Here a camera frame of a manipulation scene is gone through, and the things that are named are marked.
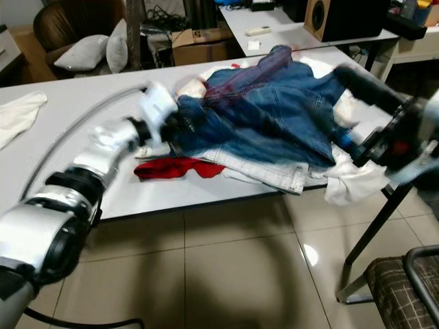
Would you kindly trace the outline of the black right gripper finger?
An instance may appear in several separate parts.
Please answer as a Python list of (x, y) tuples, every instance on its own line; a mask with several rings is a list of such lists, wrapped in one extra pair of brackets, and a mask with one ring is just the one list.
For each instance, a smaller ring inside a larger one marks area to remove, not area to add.
[(376, 106), (388, 114), (398, 112), (398, 109), (407, 103), (404, 97), (399, 96), (373, 75), (354, 66), (337, 66), (336, 78), (351, 91), (354, 98), (363, 101), (367, 106)]
[(340, 148), (350, 157), (369, 157), (374, 132), (369, 134), (358, 134), (358, 132), (348, 132), (340, 138)]

